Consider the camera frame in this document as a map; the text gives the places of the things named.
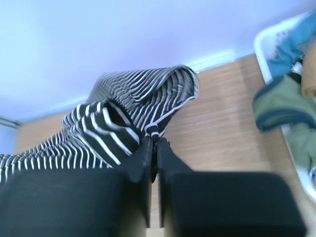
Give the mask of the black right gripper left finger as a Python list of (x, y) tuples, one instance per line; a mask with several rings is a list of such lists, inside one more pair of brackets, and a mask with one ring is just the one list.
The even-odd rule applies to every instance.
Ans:
[(20, 171), (0, 189), (3, 237), (144, 237), (151, 140), (115, 168)]

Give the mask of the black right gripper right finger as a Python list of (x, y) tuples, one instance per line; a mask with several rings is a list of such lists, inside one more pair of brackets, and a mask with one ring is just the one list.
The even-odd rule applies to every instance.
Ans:
[(195, 171), (157, 143), (160, 226), (167, 237), (304, 237), (290, 187), (272, 172)]

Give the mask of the black white striped tank top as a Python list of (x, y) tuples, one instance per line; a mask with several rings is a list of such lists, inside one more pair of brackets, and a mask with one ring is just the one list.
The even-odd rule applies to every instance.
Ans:
[(62, 117), (58, 133), (22, 153), (1, 155), (0, 183), (27, 170), (116, 167), (145, 137), (162, 137), (199, 88), (187, 66), (104, 73), (86, 102)]

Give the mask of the olive green garment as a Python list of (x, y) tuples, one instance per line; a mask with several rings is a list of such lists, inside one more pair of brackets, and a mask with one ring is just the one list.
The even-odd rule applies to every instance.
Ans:
[(302, 96), (289, 76), (272, 80), (253, 98), (252, 109), (260, 131), (290, 125), (286, 140), (297, 166), (316, 171), (316, 103)]

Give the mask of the tan brown garment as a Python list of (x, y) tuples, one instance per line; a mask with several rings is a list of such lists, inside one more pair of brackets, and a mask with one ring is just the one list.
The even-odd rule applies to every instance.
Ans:
[(305, 97), (313, 98), (316, 96), (316, 39), (308, 47), (303, 60), (301, 89)]

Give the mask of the white plastic laundry basket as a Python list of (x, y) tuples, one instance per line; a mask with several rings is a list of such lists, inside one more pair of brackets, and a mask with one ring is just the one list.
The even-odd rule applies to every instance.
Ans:
[(282, 130), (301, 185), (316, 198), (316, 13), (268, 27), (254, 50), (265, 85), (252, 102), (262, 132)]

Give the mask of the teal blue garment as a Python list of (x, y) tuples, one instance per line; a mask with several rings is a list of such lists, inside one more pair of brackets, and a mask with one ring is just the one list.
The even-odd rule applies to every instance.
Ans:
[(316, 12), (303, 19), (276, 47), (276, 57), (267, 61), (272, 77), (281, 77), (291, 71), (292, 65), (307, 53), (308, 45), (316, 37)]

